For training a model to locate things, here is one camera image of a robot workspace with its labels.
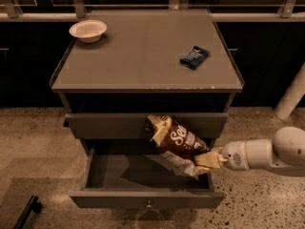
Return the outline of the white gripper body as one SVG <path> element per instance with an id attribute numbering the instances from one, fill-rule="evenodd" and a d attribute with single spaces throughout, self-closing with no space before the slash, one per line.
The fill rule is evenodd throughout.
<path id="1" fill-rule="evenodd" d="M 226 144 L 222 149 L 226 159 L 224 166 L 233 171 L 248 171 L 250 169 L 246 156 L 246 142 L 236 141 Z"/>

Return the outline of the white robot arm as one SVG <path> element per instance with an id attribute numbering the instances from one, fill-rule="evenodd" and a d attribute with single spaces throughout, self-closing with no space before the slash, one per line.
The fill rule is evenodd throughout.
<path id="1" fill-rule="evenodd" d="M 265 170 L 287 177 L 305 176 L 305 131 L 296 127 L 277 130 L 273 139 L 227 143 L 194 157 L 197 166 L 232 171 Z"/>

